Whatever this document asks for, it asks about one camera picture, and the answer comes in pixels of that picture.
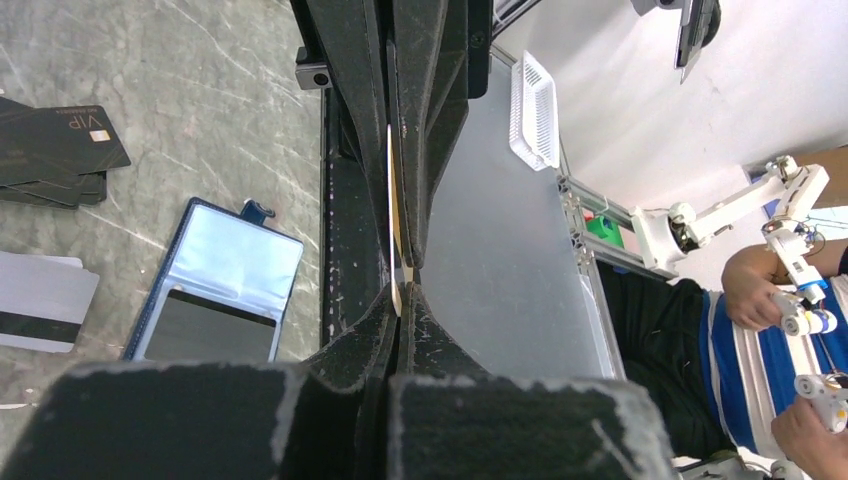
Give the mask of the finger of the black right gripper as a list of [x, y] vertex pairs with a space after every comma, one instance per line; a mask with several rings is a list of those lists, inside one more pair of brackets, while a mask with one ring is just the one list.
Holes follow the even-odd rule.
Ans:
[[348, 119], [345, 134], [361, 164], [382, 256], [390, 255], [389, 119], [385, 47], [391, 1], [292, 1], [306, 59], [326, 63]]
[[405, 266], [425, 260], [435, 191], [469, 102], [488, 89], [490, 1], [396, 1], [390, 37], [391, 184]]

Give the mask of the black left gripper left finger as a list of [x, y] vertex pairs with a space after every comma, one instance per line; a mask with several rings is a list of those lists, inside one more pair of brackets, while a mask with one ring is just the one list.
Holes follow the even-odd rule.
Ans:
[[391, 294], [299, 363], [80, 365], [46, 392], [5, 479], [378, 479]]

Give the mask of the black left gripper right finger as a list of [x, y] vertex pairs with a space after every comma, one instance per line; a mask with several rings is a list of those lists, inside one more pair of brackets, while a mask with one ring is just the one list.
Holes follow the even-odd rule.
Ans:
[[404, 289], [390, 381], [394, 479], [675, 479], [647, 391], [628, 381], [485, 372]]

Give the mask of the blue leather card holder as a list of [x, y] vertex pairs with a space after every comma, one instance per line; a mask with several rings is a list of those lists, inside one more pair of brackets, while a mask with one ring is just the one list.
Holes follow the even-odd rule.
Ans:
[[303, 243], [265, 226], [274, 211], [247, 200], [240, 212], [191, 198], [124, 348], [142, 357], [165, 297], [172, 289], [256, 313], [276, 322], [273, 362], [302, 259]]

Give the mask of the operator right hand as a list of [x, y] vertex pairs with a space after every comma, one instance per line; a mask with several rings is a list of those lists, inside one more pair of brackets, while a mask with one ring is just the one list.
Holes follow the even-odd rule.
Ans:
[[773, 297], [781, 290], [768, 282], [743, 283], [725, 292], [728, 317], [739, 327], [762, 331], [781, 324], [782, 313]]

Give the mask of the operator left hand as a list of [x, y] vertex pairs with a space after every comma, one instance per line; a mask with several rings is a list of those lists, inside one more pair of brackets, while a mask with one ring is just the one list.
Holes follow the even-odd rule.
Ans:
[[830, 433], [810, 400], [797, 396], [771, 422], [785, 456], [815, 480], [847, 480], [847, 431]]

